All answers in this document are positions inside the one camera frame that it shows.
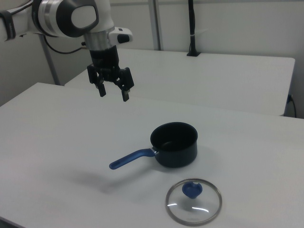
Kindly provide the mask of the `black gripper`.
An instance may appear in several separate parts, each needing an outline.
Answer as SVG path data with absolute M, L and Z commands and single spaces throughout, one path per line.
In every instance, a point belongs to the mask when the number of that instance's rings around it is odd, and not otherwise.
M 90 56 L 92 64 L 87 67 L 89 82 L 96 86 L 101 97 L 106 95 L 104 80 L 113 82 L 121 89 L 123 101 L 126 102 L 129 99 L 129 92 L 134 86 L 134 82 L 128 67 L 119 69 L 117 47 L 113 46 L 105 50 L 90 50 Z

